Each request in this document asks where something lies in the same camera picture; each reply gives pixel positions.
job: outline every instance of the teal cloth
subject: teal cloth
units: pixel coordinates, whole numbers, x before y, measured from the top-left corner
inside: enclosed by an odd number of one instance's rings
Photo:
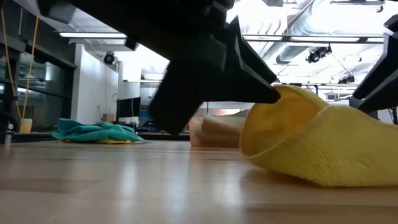
[[[52,132],[51,135],[59,140],[76,142],[95,142],[99,140],[147,142],[134,134],[134,130],[127,126],[109,122],[84,125],[77,121],[63,118],[58,121],[58,132]]]

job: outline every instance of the wooden table surface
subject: wooden table surface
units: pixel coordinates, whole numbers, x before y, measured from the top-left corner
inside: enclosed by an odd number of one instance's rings
[[[321,189],[189,142],[13,144],[0,223],[398,223],[398,188]]]

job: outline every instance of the blue object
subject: blue object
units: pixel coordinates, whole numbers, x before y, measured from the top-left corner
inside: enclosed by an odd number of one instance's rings
[[[58,121],[58,132],[52,132],[51,135],[59,140],[76,142],[95,142],[99,140],[147,142],[136,135],[132,128],[127,126],[109,122],[84,125],[77,121],[63,118]]]

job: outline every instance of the yellow cup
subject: yellow cup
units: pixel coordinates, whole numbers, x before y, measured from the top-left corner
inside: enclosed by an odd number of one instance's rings
[[[21,134],[30,134],[31,131],[32,131],[32,119],[24,118],[22,120],[22,124],[21,124],[21,128],[20,128],[19,132]]]

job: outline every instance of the yellow cloth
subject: yellow cloth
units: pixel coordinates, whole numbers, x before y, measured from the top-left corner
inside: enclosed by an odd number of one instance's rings
[[[398,126],[297,86],[275,88],[281,99],[246,118],[240,148],[249,162],[324,187],[398,185]]]

